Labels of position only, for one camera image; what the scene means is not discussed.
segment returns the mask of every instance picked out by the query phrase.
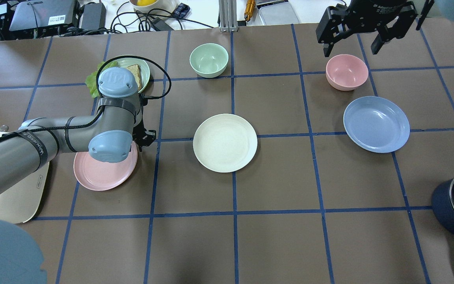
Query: brown table surface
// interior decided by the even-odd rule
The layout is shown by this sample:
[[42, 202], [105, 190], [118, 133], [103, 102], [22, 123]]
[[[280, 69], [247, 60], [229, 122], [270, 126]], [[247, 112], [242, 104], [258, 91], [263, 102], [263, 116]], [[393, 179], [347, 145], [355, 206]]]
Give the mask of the brown table surface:
[[[94, 192], [73, 174], [74, 153], [52, 161], [41, 212], [20, 227], [38, 242], [49, 283], [454, 283], [454, 236], [431, 194], [454, 177], [454, 23], [427, 19], [373, 56], [374, 34], [333, 54], [368, 63], [352, 92], [326, 81], [315, 24], [95, 35], [0, 42], [0, 126], [90, 115], [83, 84], [121, 54], [155, 60], [173, 79], [144, 108], [158, 140], [122, 185]], [[232, 57], [216, 79], [198, 78], [189, 54], [219, 43]], [[148, 95], [162, 92], [151, 67]], [[407, 144], [371, 153], [346, 135], [354, 99], [378, 95], [411, 124]], [[205, 119], [235, 113], [258, 150], [235, 173], [195, 158]]]

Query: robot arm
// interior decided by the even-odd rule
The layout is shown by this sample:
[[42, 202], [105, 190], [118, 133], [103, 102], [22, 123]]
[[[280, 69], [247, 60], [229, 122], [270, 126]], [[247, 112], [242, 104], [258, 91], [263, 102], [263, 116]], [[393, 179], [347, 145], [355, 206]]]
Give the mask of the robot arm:
[[[371, 45], [377, 54], [384, 43], [393, 38], [403, 38], [414, 22], [416, 8], [407, 0], [352, 0], [349, 7], [338, 4], [328, 7], [316, 29], [319, 43], [323, 43], [326, 57], [332, 52], [334, 44], [352, 34], [378, 32]], [[387, 27], [398, 17], [392, 27]]]
[[155, 140], [143, 125], [143, 103], [131, 72], [113, 67], [98, 79], [96, 116], [38, 118], [0, 138], [0, 194], [59, 153], [88, 151], [96, 160], [125, 160], [135, 140], [141, 150]]

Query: power adapter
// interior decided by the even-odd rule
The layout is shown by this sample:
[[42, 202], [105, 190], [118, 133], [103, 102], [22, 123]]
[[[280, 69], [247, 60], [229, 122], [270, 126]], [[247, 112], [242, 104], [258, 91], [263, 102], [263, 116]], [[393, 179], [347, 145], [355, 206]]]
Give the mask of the power adapter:
[[156, 31], [164, 31], [164, 30], [173, 30], [166, 22], [162, 21], [160, 18], [154, 18], [152, 20], [152, 27]]
[[104, 27], [105, 22], [106, 8], [103, 3], [92, 3], [83, 7], [82, 22], [80, 24], [81, 29], [98, 30]]

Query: bread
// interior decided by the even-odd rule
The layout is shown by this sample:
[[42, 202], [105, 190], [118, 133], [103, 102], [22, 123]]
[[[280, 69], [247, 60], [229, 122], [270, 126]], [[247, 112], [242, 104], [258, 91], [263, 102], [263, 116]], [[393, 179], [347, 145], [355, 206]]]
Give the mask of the bread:
[[141, 67], [139, 67], [138, 64], [134, 64], [126, 67], [126, 69], [133, 73], [134, 79], [136, 79], [136, 84], [138, 85], [138, 91], [141, 90], [143, 88], [141, 83]]

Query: blue plate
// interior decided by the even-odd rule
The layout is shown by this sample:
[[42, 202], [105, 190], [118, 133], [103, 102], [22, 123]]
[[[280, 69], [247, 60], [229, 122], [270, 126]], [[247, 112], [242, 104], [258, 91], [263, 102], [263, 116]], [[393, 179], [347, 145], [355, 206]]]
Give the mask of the blue plate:
[[406, 114], [382, 97], [355, 99], [344, 110], [342, 122], [353, 142], [375, 153], [396, 151], [409, 138]]

